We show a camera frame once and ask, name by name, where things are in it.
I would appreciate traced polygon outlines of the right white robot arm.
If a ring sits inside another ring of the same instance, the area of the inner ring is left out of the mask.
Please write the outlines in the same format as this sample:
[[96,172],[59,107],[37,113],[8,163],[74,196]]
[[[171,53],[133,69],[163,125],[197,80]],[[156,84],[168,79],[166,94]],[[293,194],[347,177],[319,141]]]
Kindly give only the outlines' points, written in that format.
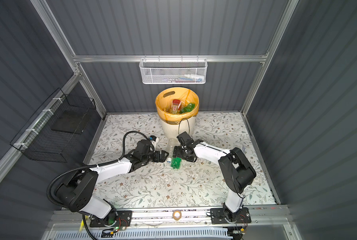
[[223,203],[223,214],[230,220],[239,214],[242,208],[244,189],[256,178],[256,171],[240,148],[232,150],[211,146],[202,140],[193,140],[187,132],[177,136],[179,146],[174,155],[194,163],[198,158],[205,159],[219,166],[223,179],[229,188]]

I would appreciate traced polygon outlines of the yellow tea bottle red label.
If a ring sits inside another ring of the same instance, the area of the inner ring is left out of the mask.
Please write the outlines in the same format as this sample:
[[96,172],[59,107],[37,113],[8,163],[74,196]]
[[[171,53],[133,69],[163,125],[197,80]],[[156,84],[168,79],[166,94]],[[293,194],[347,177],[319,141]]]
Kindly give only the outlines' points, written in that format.
[[173,99],[171,102],[170,113],[171,114],[179,114],[181,108],[182,101],[179,99]]

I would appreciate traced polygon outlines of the clear bottle white cap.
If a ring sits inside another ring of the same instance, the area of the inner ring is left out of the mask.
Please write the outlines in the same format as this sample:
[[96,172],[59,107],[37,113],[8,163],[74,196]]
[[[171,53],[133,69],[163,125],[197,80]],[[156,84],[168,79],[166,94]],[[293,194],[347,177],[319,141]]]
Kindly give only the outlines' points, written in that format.
[[178,145],[179,145],[179,142],[177,139],[170,138],[168,140],[168,144],[167,144],[167,148],[166,148],[166,152],[169,154],[167,157],[168,164],[170,164],[172,162],[175,146],[178,146]]

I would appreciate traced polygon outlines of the green bottle yellow cap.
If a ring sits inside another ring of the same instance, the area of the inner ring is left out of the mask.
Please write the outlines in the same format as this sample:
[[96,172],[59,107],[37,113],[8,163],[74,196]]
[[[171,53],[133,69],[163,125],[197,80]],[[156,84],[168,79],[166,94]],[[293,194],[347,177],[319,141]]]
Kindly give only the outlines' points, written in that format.
[[185,114],[191,112],[195,108],[195,103],[189,103],[180,110],[180,114]]

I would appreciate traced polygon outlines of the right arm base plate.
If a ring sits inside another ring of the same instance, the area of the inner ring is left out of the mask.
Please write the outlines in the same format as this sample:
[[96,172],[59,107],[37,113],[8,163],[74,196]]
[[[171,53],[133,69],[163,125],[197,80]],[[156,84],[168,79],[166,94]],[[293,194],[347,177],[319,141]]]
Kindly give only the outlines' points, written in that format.
[[212,208],[206,215],[210,217],[212,224],[250,224],[251,217],[248,208],[240,208],[232,213],[228,208]]

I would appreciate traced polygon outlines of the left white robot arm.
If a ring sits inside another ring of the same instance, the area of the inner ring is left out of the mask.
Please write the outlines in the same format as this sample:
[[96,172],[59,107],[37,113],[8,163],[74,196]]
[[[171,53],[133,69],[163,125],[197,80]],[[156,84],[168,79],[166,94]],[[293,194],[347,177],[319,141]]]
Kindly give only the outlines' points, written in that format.
[[94,196],[96,184],[134,172],[150,162],[165,162],[169,153],[156,151],[155,146],[155,140],[140,140],[134,150],[122,153],[118,160],[69,170],[50,183],[48,197],[73,213],[93,215],[99,219],[111,218],[117,210],[109,202]]

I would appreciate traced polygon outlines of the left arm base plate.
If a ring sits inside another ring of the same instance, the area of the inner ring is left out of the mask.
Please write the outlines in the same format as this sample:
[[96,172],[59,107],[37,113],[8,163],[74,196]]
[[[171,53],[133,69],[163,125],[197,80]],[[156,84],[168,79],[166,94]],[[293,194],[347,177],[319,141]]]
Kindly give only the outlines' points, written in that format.
[[96,216],[90,217],[89,227],[91,228],[127,228],[131,224],[132,211],[111,211],[109,214],[100,219]]

